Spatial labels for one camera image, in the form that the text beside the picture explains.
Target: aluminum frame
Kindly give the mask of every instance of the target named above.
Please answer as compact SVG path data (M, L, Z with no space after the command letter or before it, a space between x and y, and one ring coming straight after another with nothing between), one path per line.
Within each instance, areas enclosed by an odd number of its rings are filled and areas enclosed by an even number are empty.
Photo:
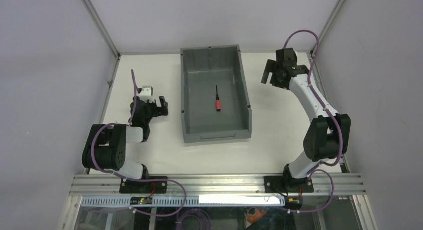
M82 196L69 196L67 198L65 209L60 220L60 230L73 230L75 228L81 202Z
M373 214L367 195L352 196L352 198L361 230L378 230L375 215Z
M316 230L326 230L325 218L322 211L313 213L314 227Z
M337 0L335 6L333 7L332 12L329 15L328 20L326 21L325 25L323 26L323 30L319 34L319 40L320 43L325 39L327 33L332 28L332 25L338 16L339 12L341 11L342 7L344 6L346 0ZM315 44L313 49L311 50L312 56L314 57L314 54L316 53L317 45Z
M110 94L112 93L113 84L115 83L116 73L118 72L118 67L120 63L120 56L115 59L113 64L113 73L110 79L107 81L109 88L107 89L106 98L104 99L103 109L101 110L101 114L98 118L98 123L103 123L104 116L106 115L107 105L109 104Z
M87 9L88 14L91 16L91 19L93 20L95 26L97 27L98 32L100 33L101 37L103 37L110 51L112 51L113 55L116 58L118 58L120 56L120 53L118 49L116 48L115 44L113 43L109 33L107 32L106 27L104 27L104 24L101 21L97 11L95 10L91 0L81 0L81 1L84 4L85 8Z
M236 194L245 196L277 196L264 191L264 176L279 174L218 174L218 175L167 175L184 185L188 196L201 194ZM335 196L365 195L366 191L360 174L332 173ZM326 174L314 174L313 193L303 196L328 196L331 184ZM120 194L121 179L110 174L75 175L69 192L70 196L139 196ZM159 196L182 196L182 189L168 183L168 192Z

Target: white table surface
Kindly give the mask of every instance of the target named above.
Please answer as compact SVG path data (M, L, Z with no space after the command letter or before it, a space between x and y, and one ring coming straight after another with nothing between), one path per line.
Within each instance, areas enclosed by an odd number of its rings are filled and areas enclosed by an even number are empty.
M303 151L303 138L310 123L293 93L260 83L268 59L275 59L275 53L242 53L252 109L250 139L184 143L179 54L122 56L104 123L128 122L134 69L139 87L153 86L157 101L159 95L165 97L169 115L153 118L148 141L127 144L127 157L145 164L153 174L281 173ZM306 53L298 54L298 64L309 66ZM341 172L339 165L323 168Z

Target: storage tray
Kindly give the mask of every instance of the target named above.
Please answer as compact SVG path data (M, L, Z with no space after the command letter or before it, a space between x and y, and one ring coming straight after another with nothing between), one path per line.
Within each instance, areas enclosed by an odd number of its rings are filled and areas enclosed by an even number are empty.
M239 45L182 48L181 88L185 143L251 137L251 106Z

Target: purple cable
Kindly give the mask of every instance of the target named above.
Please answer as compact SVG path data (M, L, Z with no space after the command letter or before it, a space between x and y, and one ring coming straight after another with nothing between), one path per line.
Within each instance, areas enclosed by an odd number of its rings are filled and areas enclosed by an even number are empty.
M138 90L137 83L135 82L135 74L133 69L131 69L131 75L132 75L132 83L134 84L134 106L132 106L131 117L129 117L129 125L132 124L132 118L134 118L135 107L137 106L137 90Z
M194 228L195 230L210 230L212 229L212 220L210 216L202 209L190 209L184 212L181 216L178 216L178 220L176 222L176 230L184 230L184 226L182 225L182 221L187 217L193 217L197 219L198 223L197 226Z
M300 32L307 32L307 33L310 33L310 34L312 34L312 35L316 38L316 52L314 53L313 61L312 61L312 62L311 62L311 64L310 64L310 71L308 72L308 75L307 75L307 83L308 83L308 86L310 87L311 92L312 92L312 93L313 93L313 95L316 97L317 101L319 101L320 105L322 105L322 107L323 107L323 109L325 110L325 112L326 112L326 113L329 115L329 117L332 119L332 121L333 121L333 122L334 122L334 124L335 124L336 130L338 131L338 138L339 138L339 151L338 151L338 155L336 156L335 161L334 161L332 164L326 163L326 162L324 162L324 161L320 162L321 164L324 164L324 165L327 165L327 166L335 166L335 165L337 165L337 164L339 163L339 160L341 159L341 156L342 156L342 147L343 147L343 144L344 144L344 140L343 140L343 138L342 138L341 127L339 126L338 121L336 121L336 119L335 119L335 117L333 116L333 114L332 114L332 113L331 113L328 109L326 109L326 104L323 102L322 98L320 98L320 96L317 94L316 90L314 89L313 85L311 84L311 73L313 72L313 68L314 68L314 66L315 66L315 62L316 62L316 57L317 57L317 54L318 54L318 52L319 52L319 47L320 47L319 37L316 35L316 33L312 32L311 30L307 30L307 29L300 29L300 30L297 30L296 32L292 33L292 34L288 37L288 39L286 39L285 44L283 45L283 48L285 48L285 47L287 46L287 44L288 44L288 42L289 42L289 40L291 39L291 37L292 37L292 36L294 36L295 34L300 33ZM314 168L312 168L311 170L309 170L309 171L307 172L307 174L309 174L309 175L310 175L310 174L311 174L311 172L312 172L313 170L315 170L315 169L319 166L319 164L318 164L318 165L316 165L316 166L315 166Z
M135 106L136 106L136 97L137 97L137 84L135 83L134 70L131 70L131 73L132 73L132 81L134 83L134 106L133 106L133 109L132 109L131 118L129 119L129 122L131 122L132 117L134 116ZM168 217L168 216L172 216L174 214L177 214L184 207L185 202L187 201L187 191L185 190L184 186L182 186L182 184L180 184L179 182L172 180L172 179L133 179L133 178L127 178L125 176L122 176L122 175L115 173L115 172L112 172L112 171L105 171L104 169L100 168L100 166L98 166L97 161L95 160L95 155L94 155L95 142L97 141L98 136L100 135L100 133L104 129L106 129L109 126L113 126L113 125L115 125L115 123L109 123L109 124L103 125L97 131L97 133L94 135L93 141L91 143L91 159L92 159L92 162L93 162L95 168L100 172L103 172L103 173L106 173L106 174L113 173L114 175L116 175L117 177L119 177L121 179L126 179L126 180L133 181L133 182L147 183L147 182L156 182L156 181L168 181L168 182L172 182L172 183L179 185L179 187L181 187L182 191L184 192L184 202L173 213L170 213L170 214L151 214L151 213L147 213L147 212L144 212L144 211L141 211L141 210L138 210L138 209L134 209L138 213L149 215L149 216L156 216L156 217Z

